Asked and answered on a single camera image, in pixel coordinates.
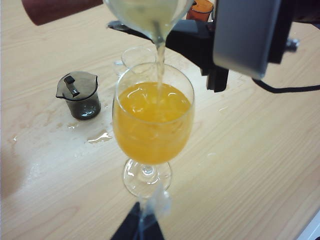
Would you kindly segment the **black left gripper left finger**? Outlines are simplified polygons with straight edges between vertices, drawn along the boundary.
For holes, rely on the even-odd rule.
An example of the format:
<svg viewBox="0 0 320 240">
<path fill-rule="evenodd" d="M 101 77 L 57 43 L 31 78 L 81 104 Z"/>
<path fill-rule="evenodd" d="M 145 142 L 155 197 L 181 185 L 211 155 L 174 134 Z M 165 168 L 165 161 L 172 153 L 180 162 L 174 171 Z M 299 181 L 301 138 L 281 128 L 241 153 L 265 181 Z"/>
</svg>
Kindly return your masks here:
<svg viewBox="0 0 320 240">
<path fill-rule="evenodd" d="M 139 237 L 139 222 L 141 208 L 140 203 L 136 202 L 119 228 L 115 231 L 111 240 L 137 240 Z"/>
</svg>

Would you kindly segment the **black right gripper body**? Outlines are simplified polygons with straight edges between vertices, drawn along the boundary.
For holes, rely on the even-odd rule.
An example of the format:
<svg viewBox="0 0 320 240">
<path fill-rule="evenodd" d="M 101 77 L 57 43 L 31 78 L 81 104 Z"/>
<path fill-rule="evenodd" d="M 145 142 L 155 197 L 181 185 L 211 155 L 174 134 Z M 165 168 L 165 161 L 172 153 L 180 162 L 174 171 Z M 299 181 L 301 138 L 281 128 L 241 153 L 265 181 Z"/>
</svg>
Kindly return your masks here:
<svg viewBox="0 0 320 240">
<path fill-rule="evenodd" d="M 202 76 L 206 76 L 206 89 L 214 93 L 223 92 L 227 88 L 229 70 L 215 64 L 200 68 Z"/>
</svg>

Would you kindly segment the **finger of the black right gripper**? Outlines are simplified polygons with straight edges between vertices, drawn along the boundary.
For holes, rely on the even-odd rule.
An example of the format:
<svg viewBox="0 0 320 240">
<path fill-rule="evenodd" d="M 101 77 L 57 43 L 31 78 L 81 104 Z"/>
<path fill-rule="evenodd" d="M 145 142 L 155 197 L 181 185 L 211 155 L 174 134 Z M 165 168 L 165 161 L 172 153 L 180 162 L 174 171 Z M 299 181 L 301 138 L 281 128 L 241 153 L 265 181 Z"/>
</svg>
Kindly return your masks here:
<svg viewBox="0 0 320 240">
<path fill-rule="evenodd" d="M 165 46 L 198 66 L 202 75 L 208 75 L 214 68 L 212 26 L 205 21 L 180 20 L 168 34 Z"/>
</svg>

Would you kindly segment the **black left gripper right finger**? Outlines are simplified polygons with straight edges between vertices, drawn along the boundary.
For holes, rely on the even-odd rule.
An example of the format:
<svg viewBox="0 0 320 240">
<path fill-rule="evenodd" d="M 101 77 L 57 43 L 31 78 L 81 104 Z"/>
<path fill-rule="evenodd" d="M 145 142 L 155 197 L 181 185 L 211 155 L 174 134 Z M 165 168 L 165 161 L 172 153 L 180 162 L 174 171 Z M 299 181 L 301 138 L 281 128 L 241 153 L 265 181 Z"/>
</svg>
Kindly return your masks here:
<svg viewBox="0 0 320 240">
<path fill-rule="evenodd" d="M 162 184 L 158 185 L 151 197 L 142 205 L 139 217 L 140 240 L 164 240 L 159 220 L 171 212 L 172 200 Z"/>
</svg>

